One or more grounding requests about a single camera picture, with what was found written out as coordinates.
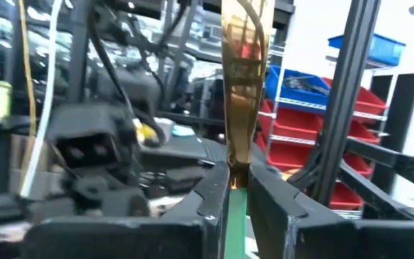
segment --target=gold metallic strip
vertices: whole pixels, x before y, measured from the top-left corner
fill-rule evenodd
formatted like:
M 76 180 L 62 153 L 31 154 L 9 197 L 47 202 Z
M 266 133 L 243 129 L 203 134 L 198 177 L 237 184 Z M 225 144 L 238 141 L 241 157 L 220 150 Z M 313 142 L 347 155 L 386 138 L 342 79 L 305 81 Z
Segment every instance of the gold metallic strip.
M 275 0 L 222 0 L 226 145 L 231 187 L 247 187 Z

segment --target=metal shelving rack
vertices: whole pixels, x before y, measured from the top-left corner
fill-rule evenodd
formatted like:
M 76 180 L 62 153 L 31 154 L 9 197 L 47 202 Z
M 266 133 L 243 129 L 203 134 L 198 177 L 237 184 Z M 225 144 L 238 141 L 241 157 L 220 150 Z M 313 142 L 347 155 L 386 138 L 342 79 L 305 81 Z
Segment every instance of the metal shelving rack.
M 326 59 L 329 62 L 337 62 L 338 61 L 338 56 L 339 56 L 339 50 L 334 49 L 334 48 L 330 48 L 329 50 L 330 51 L 328 52 L 328 55 L 326 56 Z M 398 68 L 399 68 L 399 66 L 390 66 L 390 65 L 378 63 L 378 62 L 375 62 L 373 60 L 368 60 L 368 59 L 367 59 L 367 64 L 365 66 L 365 70 L 373 71 L 372 77 L 374 76 L 374 72 L 377 71 L 377 70 L 392 69 L 392 80 L 391 80 L 390 87 L 389 87 L 389 93 L 387 95 L 386 109 L 383 111 L 383 114 L 382 115 L 376 115 L 376 114 L 367 114 L 367 113 L 363 113 L 363 112 L 354 112 L 353 113 L 354 117 L 361 117 L 361 118 L 367 118 L 367 119 L 373 119 L 373 120 L 380 121 L 379 130 L 377 131 L 377 137 L 379 139 L 381 139 L 381 137 L 384 136 L 383 131 L 385 129 L 385 125 L 386 125 L 386 121 L 387 121 L 387 115 L 388 115 L 388 112 L 389 112 L 389 107 L 390 107 L 392 97 L 393 97 L 393 94 L 394 94 L 394 91 L 395 91 L 395 85 L 397 83 L 397 78 L 399 76 Z M 321 111 L 326 111 L 327 110 L 327 107 L 325 105 L 312 104 L 312 103 L 309 103 L 309 102 L 298 101 L 298 100 L 287 99 L 287 98 L 280 98 L 281 87 L 279 87 L 279 86 L 282 85 L 284 71 L 285 71 L 285 66 L 284 66 L 284 58 L 283 58 L 282 59 L 282 64 L 281 64 L 281 69 L 280 69 L 280 74 L 279 74 L 277 93 L 275 95 L 274 106 L 272 108 L 272 113 L 260 112 L 260 114 L 263 115 L 263 116 L 271 117 L 270 132 L 267 136 L 267 143 L 266 143 L 266 150 L 265 150 L 266 158 L 270 154 L 271 144 L 272 144 L 273 141 L 294 142 L 294 143 L 303 144 L 303 145 L 315 145 L 315 141 L 313 141 L 313 140 L 304 140 L 304 139 L 298 139 L 298 138 L 294 138 L 294 137 L 286 137 L 286 136 L 279 136 L 279 135 L 274 135 L 273 134 L 273 129 L 274 129 L 274 126 L 275 126 L 275 120 L 277 118 L 277 110 L 278 110 L 279 104 L 292 104 L 292 105 L 295 105 L 295 106 L 318 109 L 318 110 L 321 110 Z M 362 214 L 363 214 L 363 208 L 360 209 L 360 210 L 352 210 L 352 211 L 349 211 L 349 210 L 334 210 L 334 211 L 336 213 L 338 213 L 340 216 L 343 216 L 347 219 L 361 219 Z

